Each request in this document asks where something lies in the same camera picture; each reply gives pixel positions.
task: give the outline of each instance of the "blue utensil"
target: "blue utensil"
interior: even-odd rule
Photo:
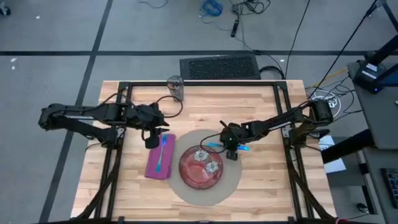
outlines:
[[[217,143],[214,143],[214,142],[209,142],[206,146],[208,146],[208,147],[224,147],[223,145],[217,144]],[[244,150],[244,151],[250,151],[250,147],[249,146],[239,146],[238,149],[239,150]]]
[[[164,134],[162,136],[162,150],[160,151],[160,157],[159,157],[159,160],[157,161],[156,172],[160,172],[160,168],[162,167],[161,166],[162,165],[162,155],[163,155],[163,149],[164,149],[164,146],[166,145],[166,142],[167,142],[167,135]]]

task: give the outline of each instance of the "gray round placemat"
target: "gray round placemat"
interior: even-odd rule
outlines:
[[[184,201],[192,205],[211,206],[222,202],[228,198],[239,184],[242,175],[241,160],[232,161],[226,158],[226,152],[220,154],[223,160],[223,174],[220,180],[214,186],[205,190],[197,190],[188,186],[181,178],[178,165],[182,154],[192,146],[199,145],[199,142],[212,134],[217,134],[213,130],[195,130],[179,137],[175,143],[175,149],[172,160],[172,175],[167,182],[170,188]],[[207,139],[203,144],[209,142],[220,143],[219,136]]]

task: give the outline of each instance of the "clear glass cup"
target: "clear glass cup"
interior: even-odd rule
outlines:
[[[172,96],[177,97],[180,101],[184,100],[184,80],[181,76],[173,75],[167,80],[167,88]]]

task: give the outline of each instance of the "white cable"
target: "white cable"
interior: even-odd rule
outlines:
[[[318,91],[328,93],[328,95],[331,95],[331,96],[317,96],[316,92],[318,92]],[[336,114],[333,115],[334,118],[338,115],[338,113],[340,113],[341,101],[338,97],[336,97],[336,95],[334,93],[332,93],[330,91],[325,91],[325,90],[316,90],[313,93],[313,95],[314,95],[314,97],[312,98],[313,100],[315,100],[315,99],[327,100],[328,103],[330,103],[331,107],[333,107],[333,108],[338,104],[338,110],[337,110]]]

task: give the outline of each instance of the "blue cable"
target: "blue cable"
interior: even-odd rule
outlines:
[[[200,8],[204,16],[220,16],[223,13],[223,5],[217,0],[206,0]]]

